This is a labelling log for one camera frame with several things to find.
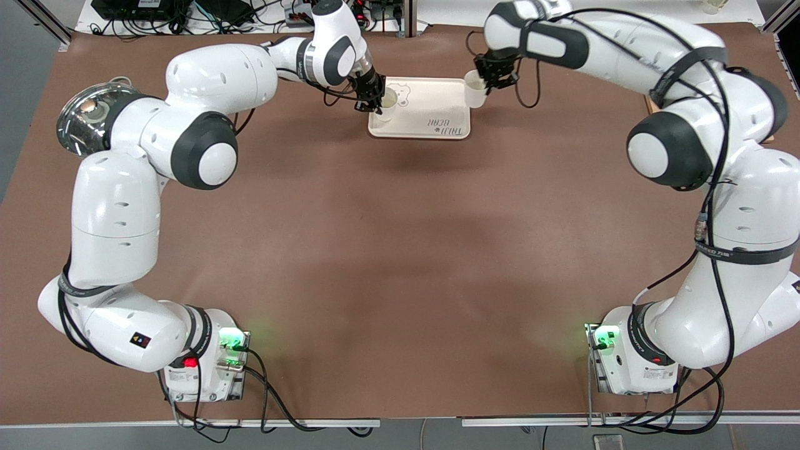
cup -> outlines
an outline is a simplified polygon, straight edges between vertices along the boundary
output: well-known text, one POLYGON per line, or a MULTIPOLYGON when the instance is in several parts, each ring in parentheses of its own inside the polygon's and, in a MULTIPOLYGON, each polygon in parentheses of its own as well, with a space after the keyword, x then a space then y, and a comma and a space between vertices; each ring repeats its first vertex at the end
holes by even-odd
POLYGON ((375 118, 381 122, 389 122, 398 109, 398 93, 394 89, 387 87, 386 92, 381 97, 381 114, 375 111, 375 118))
POLYGON ((470 108, 479 108, 486 101, 486 82, 477 70, 464 75, 464 102, 470 108))

brown tabletop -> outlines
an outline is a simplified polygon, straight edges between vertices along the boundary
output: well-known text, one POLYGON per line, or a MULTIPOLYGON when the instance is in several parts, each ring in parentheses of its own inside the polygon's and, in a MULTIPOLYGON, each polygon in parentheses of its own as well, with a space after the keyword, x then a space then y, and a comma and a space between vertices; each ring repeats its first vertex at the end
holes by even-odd
MULTIPOLYGON (((733 64, 781 87, 790 121, 773 147, 800 155, 798 102, 772 36, 747 24, 711 29, 733 64)), ((472 68, 465 34, 436 26, 367 40, 383 74, 461 78, 472 68)), ((153 375, 73 348, 38 314, 38 293, 69 251, 80 163, 59 147, 55 120, 96 82, 126 75, 163 96, 176 54, 269 39, 79 34, 56 55, 0 213, 0 424, 171 419, 153 375)), ((531 61, 522 77, 530 101, 531 61)), ((625 141, 646 115, 641 95, 547 65, 542 91, 533 110, 510 90, 492 94, 473 110, 469 138, 443 142, 373 139, 352 104, 325 107, 316 90, 281 82, 239 136, 238 170, 222 189, 164 191, 158 264, 136 285, 228 311, 253 332, 298 417, 585 412, 583 324, 689 255, 702 195, 630 168, 625 141)), ((738 357, 724 378, 726 409, 800 409, 798 354, 800 327, 738 357)), ((244 400, 202 415, 258 417, 259 386, 247 386, 244 400)), ((655 397, 650 408, 670 401, 655 397)), ((595 400, 597 411, 644 406, 595 400)), ((688 409, 713 402, 708 392, 688 409)))

cable connector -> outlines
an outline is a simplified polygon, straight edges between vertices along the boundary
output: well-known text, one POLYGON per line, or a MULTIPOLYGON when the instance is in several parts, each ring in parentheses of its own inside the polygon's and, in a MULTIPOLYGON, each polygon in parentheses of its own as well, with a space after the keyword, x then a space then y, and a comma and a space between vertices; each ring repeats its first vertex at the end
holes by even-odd
POLYGON ((698 214, 698 219, 694 223, 694 240, 701 242, 706 239, 708 232, 708 213, 701 212, 698 214))

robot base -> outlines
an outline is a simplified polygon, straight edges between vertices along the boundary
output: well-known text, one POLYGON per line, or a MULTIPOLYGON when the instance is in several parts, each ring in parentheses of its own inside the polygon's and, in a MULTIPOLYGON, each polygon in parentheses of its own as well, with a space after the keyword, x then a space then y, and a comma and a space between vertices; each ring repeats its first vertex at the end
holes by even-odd
POLYGON ((200 401, 214 402, 225 400, 239 400, 244 391, 245 372, 247 362, 246 352, 233 352, 223 347, 226 330, 241 333, 240 345, 247 347, 250 343, 250 333, 239 331, 234 320, 218 309, 206 309, 211 318, 210 342, 206 352, 198 360, 198 368, 164 368, 164 380, 167 391, 174 401, 194 402, 197 399, 198 373, 202 374, 202 388, 200 401))
POLYGON ((659 366, 642 358, 628 336, 630 307, 617 307, 602 325, 587 324, 586 334, 600 392, 623 395, 670 394, 678 378, 678 364, 659 366))
POLYGON ((376 138, 464 139, 470 133, 466 84, 460 78, 386 77, 397 103, 383 115, 370 113, 376 138))

white tray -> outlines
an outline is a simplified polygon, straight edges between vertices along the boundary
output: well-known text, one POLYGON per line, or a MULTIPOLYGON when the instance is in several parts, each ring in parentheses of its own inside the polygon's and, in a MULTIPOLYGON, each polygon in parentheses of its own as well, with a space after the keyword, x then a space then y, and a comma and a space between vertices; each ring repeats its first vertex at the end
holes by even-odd
POLYGON ((460 78, 386 77, 398 94, 389 122, 370 113, 370 134, 377 138, 464 139, 470 134, 470 108, 460 78))

